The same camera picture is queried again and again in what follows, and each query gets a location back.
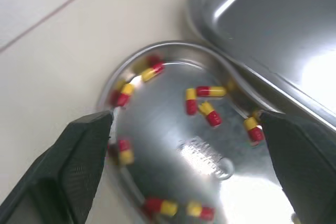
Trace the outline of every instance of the white floor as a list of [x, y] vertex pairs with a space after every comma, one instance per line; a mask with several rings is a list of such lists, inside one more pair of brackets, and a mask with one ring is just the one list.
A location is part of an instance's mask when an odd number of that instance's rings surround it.
[[[66, 1], [0, 0], [0, 47]], [[184, 38], [185, 1], [74, 0], [3, 48], [0, 202], [68, 122], [94, 111], [119, 63], [147, 44]], [[131, 223], [105, 175], [94, 203], [88, 223]]]

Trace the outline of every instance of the red and yellow capsule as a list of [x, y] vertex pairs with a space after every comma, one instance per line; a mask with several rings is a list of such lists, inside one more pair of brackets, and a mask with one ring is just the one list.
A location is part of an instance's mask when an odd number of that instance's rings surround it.
[[148, 66], [154, 66], [162, 62], [161, 57], [157, 54], [152, 54], [147, 57]]
[[134, 153], [130, 141], [126, 138], [118, 140], [119, 162], [121, 165], [134, 163]]
[[153, 67], [146, 69], [141, 73], [141, 78], [143, 81], [149, 81], [154, 76], [158, 75], [164, 70], [164, 65], [162, 62], [155, 64]]
[[130, 101], [130, 97], [133, 94], [133, 91], [134, 91], [134, 85], [130, 83], [124, 85], [124, 87], [120, 92], [120, 96], [117, 100], [117, 106], [121, 107], [125, 106]]
[[199, 86], [196, 88], [198, 97], [223, 97], [226, 89], [221, 86]]
[[198, 106], [200, 111], [205, 115], [208, 123], [212, 127], [219, 126], [222, 123], [222, 119], [219, 114], [214, 110], [212, 105], [209, 102], [203, 102]]
[[191, 201], [187, 205], [187, 215], [198, 217], [207, 221], [212, 221], [215, 217], [215, 209], [210, 207], [203, 207], [200, 203]]
[[194, 115], [197, 112], [196, 90], [187, 89], [185, 91], [185, 108], [188, 115]]
[[144, 203], [146, 212], [157, 212], [162, 215], [174, 216], [177, 213], [178, 205], [170, 200], [148, 198]]
[[247, 130], [248, 136], [251, 142], [255, 145], [259, 144], [260, 141], [264, 140], [263, 131], [257, 127], [258, 123], [254, 117], [245, 119], [244, 127]]
[[125, 80], [119, 80], [117, 82], [117, 84], [115, 85], [114, 89], [112, 90], [112, 92], [110, 93], [110, 100], [109, 100], [109, 104], [112, 106], [116, 106], [117, 105], [117, 101], [118, 98], [120, 96], [120, 92], [122, 87], [126, 84]]

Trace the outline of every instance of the metal tray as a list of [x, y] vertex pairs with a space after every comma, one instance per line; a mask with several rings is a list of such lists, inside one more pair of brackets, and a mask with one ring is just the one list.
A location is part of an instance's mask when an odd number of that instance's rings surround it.
[[336, 131], [334, 0], [188, 0], [197, 33]]
[[[153, 54], [163, 58], [165, 70], [143, 83], [139, 73], [148, 68]], [[134, 84], [135, 92], [125, 109], [113, 108], [109, 99], [124, 82]], [[200, 114], [185, 113], [185, 89], [200, 85], [223, 85], [229, 90], [225, 97], [211, 99], [223, 119], [217, 128]], [[157, 216], [158, 223], [207, 223], [186, 216], [190, 200], [216, 208], [213, 223], [291, 223], [293, 208], [279, 185], [266, 143], [252, 147], [243, 128], [252, 111], [276, 109], [211, 49], [183, 41], [141, 49], [107, 82], [98, 103], [99, 111], [105, 109], [115, 118], [110, 143], [127, 137], [134, 149], [132, 165], [117, 167], [113, 153], [106, 162], [134, 223], [146, 222], [140, 210], [146, 197], [179, 204], [174, 217]]]

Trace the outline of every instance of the capsule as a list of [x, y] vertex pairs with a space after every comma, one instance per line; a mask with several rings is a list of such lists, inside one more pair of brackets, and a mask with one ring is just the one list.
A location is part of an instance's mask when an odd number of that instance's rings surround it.
[[223, 97], [226, 89], [221, 86], [199, 86], [196, 88], [198, 97]]
[[148, 62], [148, 66], [154, 66], [154, 65], [162, 62], [162, 60], [161, 60], [159, 55], [152, 54], [152, 55], [147, 57], [147, 62]]
[[188, 115], [194, 115], [197, 112], [196, 90], [187, 89], [185, 91], [185, 108]]
[[222, 119], [219, 114], [214, 110], [212, 105], [208, 102], [203, 102], [201, 105], [198, 106], [200, 111], [205, 115], [208, 123], [212, 127], [219, 126], [222, 123]]
[[187, 205], [187, 215], [207, 221], [212, 221], [215, 217], [215, 209], [210, 207], [203, 207], [200, 203], [191, 201]]
[[124, 87], [122, 88], [121, 92], [120, 92], [120, 96], [117, 100], [117, 106], [125, 106], [129, 101], [130, 101], [130, 97], [132, 95], [134, 91], [134, 85], [127, 83], [126, 85], [124, 85]]
[[130, 141], [126, 138], [118, 140], [119, 162], [121, 165], [134, 163], [134, 153]]
[[125, 80], [119, 80], [117, 82], [117, 84], [115, 85], [115, 89], [111, 92], [110, 94], [110, 100], [109, 100], [109, 104], [112, 105], [112, 106], [116, 106], [117, 105], [117, 101], [118, 101], [118, 98], [120, 96], [120, 92], [121, 92], [121, 89], [123, 88], [123, 86], [126, 84], [126, 81]]
[[162, 62], [155, 64], [153, 67], [146, 69], [141, 73], [141, 78], [143, 81], [149, 81], [154, 76], [158, 75], [164, 70], [164, 65]]
[[148, 198], [144, 203], [147, 212], [157, 212], [162, 215], [174, 216], [177, 213], [178, 205], [169, 200]]
[[255, 145], [264, 140], [264, 133], [257, 125], [258, 123], [254, 117], [250, 117], [244, 121], [244, 127], [247, 130], [248, 136]]

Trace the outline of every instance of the rectangular metal tray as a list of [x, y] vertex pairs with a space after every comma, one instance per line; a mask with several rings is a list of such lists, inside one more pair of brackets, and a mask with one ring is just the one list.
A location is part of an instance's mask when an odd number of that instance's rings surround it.
[[203, 39], [257, 77], [267, 99], [285, 98], [289, 111], [336, 130], [334, 0], [189, 0], [188, 17]]

